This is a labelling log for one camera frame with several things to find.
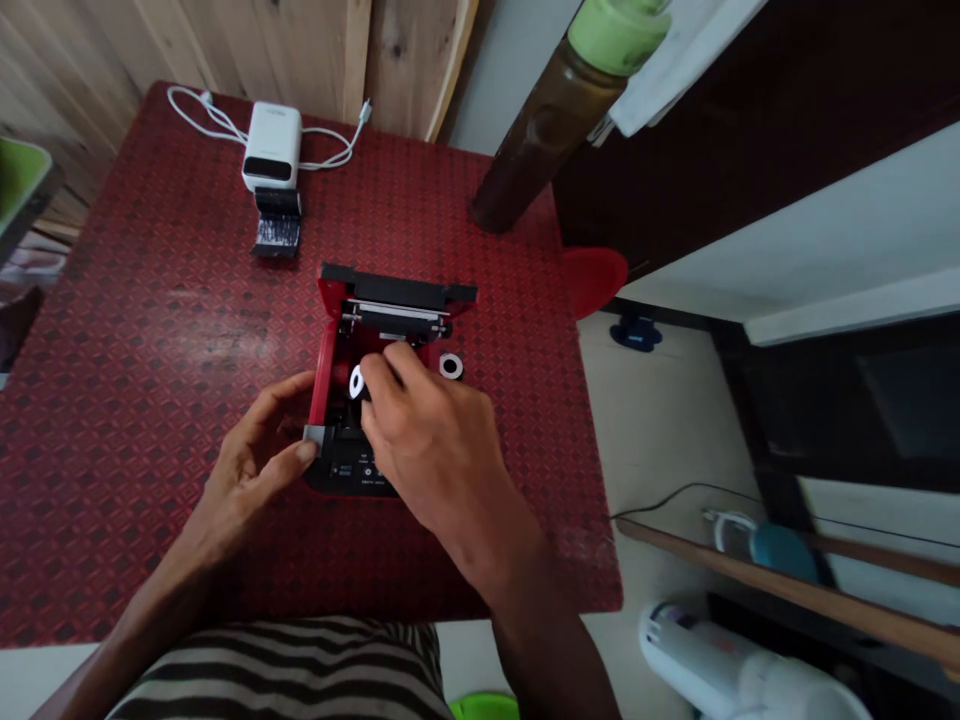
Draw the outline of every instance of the red patterned tablecloth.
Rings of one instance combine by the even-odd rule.
[[[249,122],[250,103],[217,104]],[[304,138],[304,157],[337,149]],[[0,646],[106,635],[190,514],[224,432],[261,387],[313,367],[327,321],[321,259],[480,288],[445,346],[492,397],[507,466],[577,607],[619,609],[549,191],[513,232],[487,235],[467,209],[488,158],[368,129],[346,167],[301,173],[299,262],[280,267],[249,254],[257,212],[241,157],[154,86],[0,393]],[[331,500],[299,483],[217,599],[228,618],[485,614],[401,503]]]

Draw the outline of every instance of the bottle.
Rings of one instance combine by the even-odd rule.
[[[670,28],[666,0],[586,0],[500,144],[471,212],[502,233],[603,118]]]

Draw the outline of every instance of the white towel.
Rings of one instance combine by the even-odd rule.
[[[630,78],[610,119],[630,137],[655,123],[699,79],[766,0],[672,0],[670,31]]]

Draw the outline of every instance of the wooden wall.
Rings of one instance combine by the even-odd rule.
[[[0,0],[0,133],[66,183],[46,217],[80,226],[158,79],[433,141],[478,0]]]

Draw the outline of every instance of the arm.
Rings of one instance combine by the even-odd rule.
[[[521,706],[533,717],[619,718],[600,655],[504,467],[490,398],[430,373],[403,343],[361,369],[377,467],[490,607]]]
[[[116,627],[34,714],[34,720],[103,718],[130,686],[195,626],[212,574],[249,536],[270,499],[303,475],[317,446],[280,450],[285,408],[313,386],[312,372],[264,390],[224,438],[203,496],[180,536]]]

